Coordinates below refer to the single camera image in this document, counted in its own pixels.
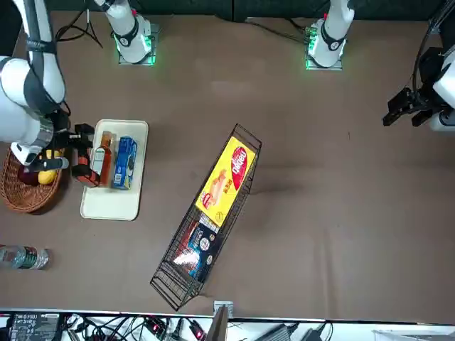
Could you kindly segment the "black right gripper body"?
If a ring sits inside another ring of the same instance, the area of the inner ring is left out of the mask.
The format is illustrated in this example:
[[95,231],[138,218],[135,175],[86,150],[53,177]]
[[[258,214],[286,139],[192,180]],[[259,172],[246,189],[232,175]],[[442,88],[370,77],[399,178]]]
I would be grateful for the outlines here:
[[56,151],[60,156],[66,151],[74,150],[68,145],[68,134],[74,133],[71,129],[70,115],[64,110],[56,110],[50,114],[50,120],[53,124],[53,138],[50,142],[51,158],[56,158]]

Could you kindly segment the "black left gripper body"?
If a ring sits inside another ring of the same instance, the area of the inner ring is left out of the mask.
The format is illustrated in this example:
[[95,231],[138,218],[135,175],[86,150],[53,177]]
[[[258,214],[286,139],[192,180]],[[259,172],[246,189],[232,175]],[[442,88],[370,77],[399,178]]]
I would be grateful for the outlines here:
[[429,47],[419,59],[416,74],[412,76],[412,106],[434,107],[445,101],[434,90],[444,62],[443,48]]

